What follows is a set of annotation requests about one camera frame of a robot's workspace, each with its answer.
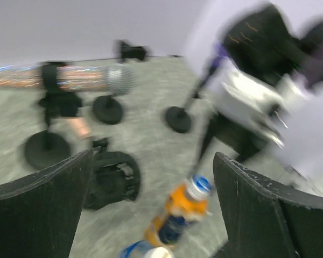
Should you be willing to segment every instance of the orange drink bottle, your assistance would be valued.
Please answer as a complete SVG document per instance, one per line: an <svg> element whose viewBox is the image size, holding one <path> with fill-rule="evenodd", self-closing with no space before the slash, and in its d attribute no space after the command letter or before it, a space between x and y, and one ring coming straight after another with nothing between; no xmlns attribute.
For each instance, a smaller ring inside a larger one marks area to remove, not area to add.
<svg viewBox="0 0 323 258"><path fill-rule="evenodd" d="M207 214L212 186L199 175L182 182L167 197L162 211L146 229L144 239L154 247L174 248L184 230Z"/></svg>

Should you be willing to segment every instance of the bottle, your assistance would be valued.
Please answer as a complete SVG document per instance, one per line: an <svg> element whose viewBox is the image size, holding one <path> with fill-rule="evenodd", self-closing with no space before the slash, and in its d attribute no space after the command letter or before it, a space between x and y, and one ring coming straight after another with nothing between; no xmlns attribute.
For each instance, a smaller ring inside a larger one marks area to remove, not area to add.
<svg viewBox="0 0 323 258"><path fill-rule="evenodd" d="M174 258L174 255L165 247L154 248L142 240L125 248L117 258Z"/></svg>
<svg viewBox="0 0 323 258"><path fill-rule="evenodd" d="M194 175L181 183L166 199L162 211L146 229L144 239L154 247L174 248L185 228L206 216L212 186Z"/></svg>

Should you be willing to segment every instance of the wall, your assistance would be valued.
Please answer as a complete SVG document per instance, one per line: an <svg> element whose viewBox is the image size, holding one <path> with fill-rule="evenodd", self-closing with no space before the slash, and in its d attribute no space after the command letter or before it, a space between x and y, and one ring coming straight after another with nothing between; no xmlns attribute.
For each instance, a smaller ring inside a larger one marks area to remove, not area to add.
<svg viewBox="0 0 323 258"><path fill-rule="evenodd" d="M206 0L2 0L0 66L114 58L115 39L179 55Z"/></svg>
<svg viewBox="0 0 323 258"><path fill-rule="evenodd" d="M323 0L272 1L277 4L289 20L290 31L302 34L305 24L323 14ZM253 8L260 1L211 0L190 34L184 48L185 60L200 76L205 61L211 56L213 43L233 17ZM292 165L307 177L316 177L323 172L323 94L287 119L289 128L283 131L284 149L271 148L273 155L285 165Z"/></svg>

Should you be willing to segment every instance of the round black base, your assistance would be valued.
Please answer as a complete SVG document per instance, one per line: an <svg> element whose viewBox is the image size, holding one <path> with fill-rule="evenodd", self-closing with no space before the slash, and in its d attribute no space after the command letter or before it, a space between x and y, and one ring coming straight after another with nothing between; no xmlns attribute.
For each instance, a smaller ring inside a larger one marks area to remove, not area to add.
<svg viewBox="0 0 323 258"><path fill-rule="evenodd" d="M192 128L192 119L189 114L177 106L166 110L165 121L171 129L178 133L188 133Z"/></svg>
<svg viewBox="0 0 323 258"><path fill-rule="evenodd" d="M34 169L41 170L71 156L71 147L60 135L49 133L52 148L45 148L46 131L34 134L25 143L24 156L26 162Z"/></svg>
<svg viewBox="0 0 323 258"><path fill-rule="evenodd" d="M116 125L123 118L122 105L111 96L100 96L93 102L92 111L95 117L107 125Z"/></svg>

